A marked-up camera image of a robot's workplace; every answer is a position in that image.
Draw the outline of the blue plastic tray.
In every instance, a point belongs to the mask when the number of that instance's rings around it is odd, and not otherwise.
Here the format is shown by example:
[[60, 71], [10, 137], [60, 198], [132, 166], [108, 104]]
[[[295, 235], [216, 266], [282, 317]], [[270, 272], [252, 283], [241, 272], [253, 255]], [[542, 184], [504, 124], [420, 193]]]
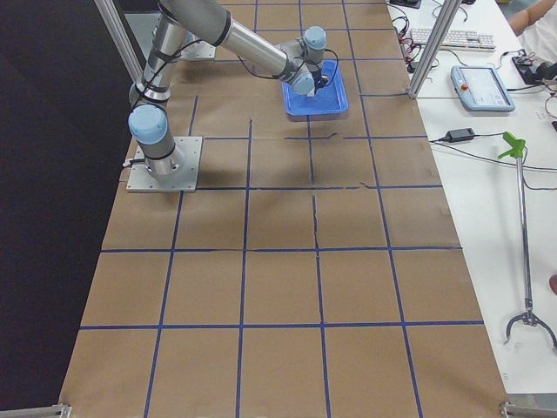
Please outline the blue plastic tray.
[[291, 121], [343, 118], [349, 108], [342, 71], [335, 60], [325, 60], [322, 74], [332, 83], [312, 97], [298, 95], [288, 84], [282, 84], [285, 114]]

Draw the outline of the aluminium frame post right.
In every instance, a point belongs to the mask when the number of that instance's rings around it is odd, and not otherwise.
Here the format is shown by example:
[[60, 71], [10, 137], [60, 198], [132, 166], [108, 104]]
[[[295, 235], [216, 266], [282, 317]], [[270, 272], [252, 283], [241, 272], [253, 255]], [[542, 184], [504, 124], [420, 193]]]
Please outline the aluminium frame post right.
[[449, 31], [453, 19], [460, 7], [460, 0], [445, 1], [440, 8], [440, 13], [432, 28], [432, 32], [427, 41], [425, 49], [419, 59], [419, 64], [408, 86], [407, 95], [415, 99], [424, 84], [426, 77], [431, 70], [433, 61], [440, 49], [440, 45]]

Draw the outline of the robot teach pendant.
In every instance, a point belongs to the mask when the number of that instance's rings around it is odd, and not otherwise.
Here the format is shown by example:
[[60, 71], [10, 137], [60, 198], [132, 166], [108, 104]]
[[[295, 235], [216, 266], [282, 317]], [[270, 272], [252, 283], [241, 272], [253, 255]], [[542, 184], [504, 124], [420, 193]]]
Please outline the robot teach pendant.
[[515, 110], [514, 101], [493, 67], [455, 65], [450, 78], [463, 108], [472, 114]]

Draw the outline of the aluminium frame post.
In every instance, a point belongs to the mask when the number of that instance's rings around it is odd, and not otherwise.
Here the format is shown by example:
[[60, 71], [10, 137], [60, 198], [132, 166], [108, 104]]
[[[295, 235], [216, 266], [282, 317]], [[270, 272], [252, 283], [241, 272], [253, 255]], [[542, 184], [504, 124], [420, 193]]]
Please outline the aluminium frame post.
[[432, 32], [427, 41], [425, 49], [419, 59], [419, 64], [408, 86], [407, 95], [415, 99], [424, 84], [426, 77], [431, 70], [433, 61], [440, 49], [440, 45], [449, 31], [453, 19], [460, 7], [460, 0], [445, 1], [440, 8], [440, 13], [432, 28]]
[[124, 62], [131, 82], [138, 82], [143, 76], [145, 58], [122, 8], [118, 1], [113, 0], [95, 0], [94, 3]]

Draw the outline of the white computer keyboard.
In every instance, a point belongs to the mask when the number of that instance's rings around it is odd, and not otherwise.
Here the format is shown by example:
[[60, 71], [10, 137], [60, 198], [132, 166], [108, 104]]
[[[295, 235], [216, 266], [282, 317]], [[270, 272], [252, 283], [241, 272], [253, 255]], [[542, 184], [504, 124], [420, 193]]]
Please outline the white computer keyboard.
[[[416, 44], [427, 44], [433, 37], [433, 30], [413, 28], [410, 37]], [[494, 51], [493, 35], [481, 34], [474, 30], [449, 30], [440, 44], [441, 48], [463, 51]]]

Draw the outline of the brown paper table cover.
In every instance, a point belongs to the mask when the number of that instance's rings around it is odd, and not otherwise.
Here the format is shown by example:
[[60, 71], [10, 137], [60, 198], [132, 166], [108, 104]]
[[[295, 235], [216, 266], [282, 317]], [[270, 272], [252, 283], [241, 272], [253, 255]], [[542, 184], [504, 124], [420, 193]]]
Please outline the brown paper table cover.
[[293, 122], [227, 51], [176, 65], [194, 193], [120, 183], [60, 400], [76, 417], [496, 417], [504, 388], [382, 1], [229, 1], [323, 26], [348, 111]]

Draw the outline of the black power adapter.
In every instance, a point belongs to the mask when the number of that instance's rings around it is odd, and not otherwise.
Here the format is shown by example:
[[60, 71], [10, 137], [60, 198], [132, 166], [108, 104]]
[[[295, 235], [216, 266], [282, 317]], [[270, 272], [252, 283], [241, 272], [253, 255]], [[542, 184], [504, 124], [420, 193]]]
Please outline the black power adapter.
[[474, 139], [476, 136], [472, 128], [462, 128], [448, 131], [446, 140], [449, 143], [464, 142]]

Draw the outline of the aluminium frame post left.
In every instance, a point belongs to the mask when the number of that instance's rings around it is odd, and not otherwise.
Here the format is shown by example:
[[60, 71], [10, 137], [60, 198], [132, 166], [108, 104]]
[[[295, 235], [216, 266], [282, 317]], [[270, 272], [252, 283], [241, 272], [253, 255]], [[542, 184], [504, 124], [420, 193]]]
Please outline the aluminium frame post left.
[[94, 3], [124, 62], [131, 82], [138, 82], [143, 76], [145, 58], [122, 8], [118, 1], [113, 0], [95, 0]]

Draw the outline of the green handled reacher grabber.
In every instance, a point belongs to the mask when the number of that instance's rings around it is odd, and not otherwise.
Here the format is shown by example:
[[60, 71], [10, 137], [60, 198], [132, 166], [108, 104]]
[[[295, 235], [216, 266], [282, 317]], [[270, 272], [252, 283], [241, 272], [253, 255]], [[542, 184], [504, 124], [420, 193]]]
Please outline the green handled reacher grabber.
[[498, 156], [498, 159], [504, 157], [510, 157], [515, 160], [516, 163], [516, 178], [517, 178], [517, 190], [518, 190], [518, 207], [520, 215], [520, 232], [521, 232], [521, 249], [522, 249], [522, 267], [523, 267], [523, 282], [524, 282], [524, 307], [525, 311], [523, 313], [518, 313], [513, 318], [511, 318], [506, 325], [506, 342], [511, 340], [511, 333], [513, 325], [517, 322], [522, 322], [526, 326], [530, 327], [542, 327], [549, 335], [553, 351], [556, 352], [556, 335], [552, 328], [543, 320], [541, 320], [534, 313], [534, 300], [532, 294], [532, 283], [531, 283], [531, 269], [530, 269], [530, 257], [529, 257], [529, 246], [528, 246], [528, 233], [527, 233], [527, 207], [526, 207], [526, 194], [525, 194], [525, 178], [523, 172], [523, 161], [524, 161], [524, 151], [526, 149], [526, 141], [524, 139], [516, 138], [511, 132], [504, 131], [502, 133], [503, 140], [509, 146], [505, 152]]

